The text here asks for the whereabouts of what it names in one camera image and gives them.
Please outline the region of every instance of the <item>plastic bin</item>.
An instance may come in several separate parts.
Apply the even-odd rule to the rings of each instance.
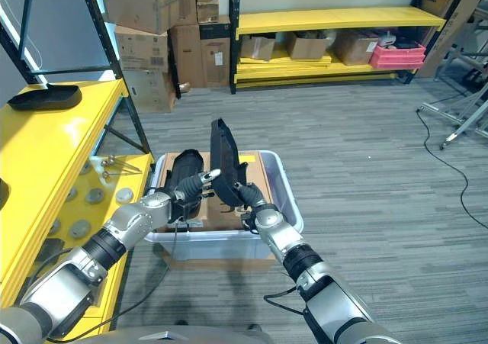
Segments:
[[[402,62],[400,59],[396,62],[395,58],[390,57],[388,60],[384,60],[373,54],[369,64],[376,69],[417,69],[424,65],[424,61],[422,58],[417,62]]]
[[[298,210],[297,202],[291,191],[290,184],[281,163],[280,157],[272,151],[259,151],[266,175],[268,176],[274,204],[286,216],[288,222],[298,232],[303,231],[303,218]],[[156,164],[151,186],[157,186],[165,156],[161,156]],[[160,243],[171,251],[173,232],[151,232],[146,240]],[[271,253],[261,237],[249,231],[197,231],[178,233],[173,259],[265,259]]]
[[[417,69],[425,59],[425,47],[412,49],[387,49],[376,46],[370,64],[377,69]]]

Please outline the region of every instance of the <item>round gray disc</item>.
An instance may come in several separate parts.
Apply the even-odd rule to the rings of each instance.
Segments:
[[[80,175],[88,174],[90,170],[92,169],[92,164],[90,161],[86,161],[85,164],[82,167],[82,170],[79,172]]]
[[[78,195],[78,189],[73,186],[71,189],[69,189],[69,193],[66,196],[66,201],[72,201],[76,197],[76,195]]]
[[[77,220],[70,228],[69,235],[73,239],[82,239],[90,232],[91,224],[87,220]]]
[[[120,204],[129,203],[132,198],[134,198],[134,193],[131,188],[122,188],[115,194],[115,200]]]
[[[85,200],[90,204],[100,203],[105,196],[105,193],[100,188],[93,188],[85,197]]]
[[[61,227],[61,221],[59,218],[56,218],[51,226],[49,232],[47,233],[48,236],[53,235],[54,233],[58,232]]]

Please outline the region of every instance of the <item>black shelf post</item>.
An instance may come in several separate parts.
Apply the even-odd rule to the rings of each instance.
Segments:
[[[239,27],[239,13],[241,0],[229,0],[230,19],[230,93],[236,93],[235,76],[237,73],[237,62],[239,60],[239,40],[236,40],[236,32]]]

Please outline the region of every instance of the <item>black tray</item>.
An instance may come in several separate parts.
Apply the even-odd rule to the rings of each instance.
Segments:
[[[79,104],[82,93],[75,85],[50,85],[47,89],[24,92],[8,100],[15,110],[62,110]]]
[[[246,184],[247,162],[239,164],[239,151],[230,129],[222,119],[212,122],[210,136],[210,169],[220,169],[220,176],[212,181],[212,188],[221,201],[231,207],[243,205],[234,191],[236,182]]]

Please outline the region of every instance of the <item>yellow table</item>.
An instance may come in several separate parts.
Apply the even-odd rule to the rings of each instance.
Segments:
[[[118,98],[127,95],[122,80],[75,84],[82,101],[74,108],[15,111],[6,105],[0,110],[0,177],[10,186],[0,210],[2,307],[17,297]]]

